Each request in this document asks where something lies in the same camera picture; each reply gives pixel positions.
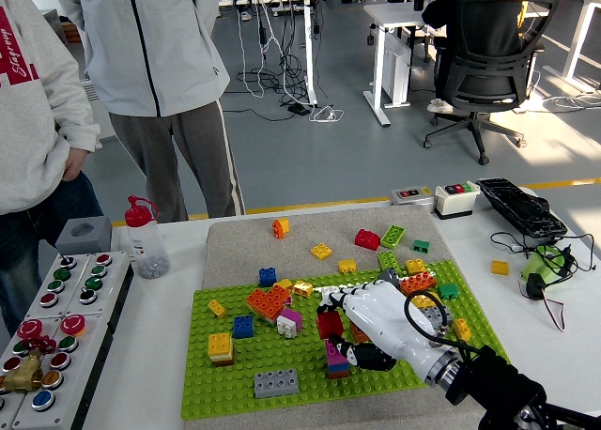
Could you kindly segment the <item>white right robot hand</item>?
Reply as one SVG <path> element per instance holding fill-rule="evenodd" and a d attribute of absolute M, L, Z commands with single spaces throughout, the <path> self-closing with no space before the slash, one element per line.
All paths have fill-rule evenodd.
<path fill-rule="evenodd" d="M 350 364 L 361 369 L 389 371 L 399 360 L 431 385 L 440 380 L 453 352 L 432 346 L 427 339 L 434 328 L 427 317 L 392 284 L 383 280 L 352 288 L 339 288 L 324 296 L 317 311 L 340 308 L 369 338 L 353 345 L 331 333 L 330 342 Z"/>

